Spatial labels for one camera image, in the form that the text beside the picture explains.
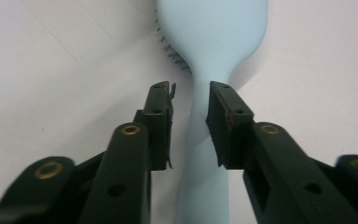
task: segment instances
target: white backdrop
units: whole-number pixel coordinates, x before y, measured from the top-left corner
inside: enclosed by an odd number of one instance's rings
[[[154,173],[152,223],[173,223],[191,75],[166,57],[153,0],[0,1],[0,197],[29,164],[80,163],[132,121],[148,87],[177,83],[173,170]],[[309,156],[358,154],[358,1],[269,2],[258,52],[230,84],[256,121],[282,125]],[[231,223],[255,223],[241,172]]]

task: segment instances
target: light blue hairbrush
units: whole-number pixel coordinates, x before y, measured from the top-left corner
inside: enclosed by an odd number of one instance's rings
[[[190,67],[194,80],[176,222],[229,223],[227,171],[217,166],[205,124],[209,83],[228,83],[260,45],[268,0],[157,0],[158,24]]]

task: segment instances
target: white surface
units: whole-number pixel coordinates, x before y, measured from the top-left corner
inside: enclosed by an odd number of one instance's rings
[[[0,197],[30,163],[104,151],[176,82],[172,163],[154,173],[153,223],[172,223],[191,76],[159,44],[152,0],[0,1]],[[270,1],[259,51],[231,85],[257,121],[282,125],[313,158],[358,154],[358,1]],[[255,223],[241,172],[230,173],[231,223]]]

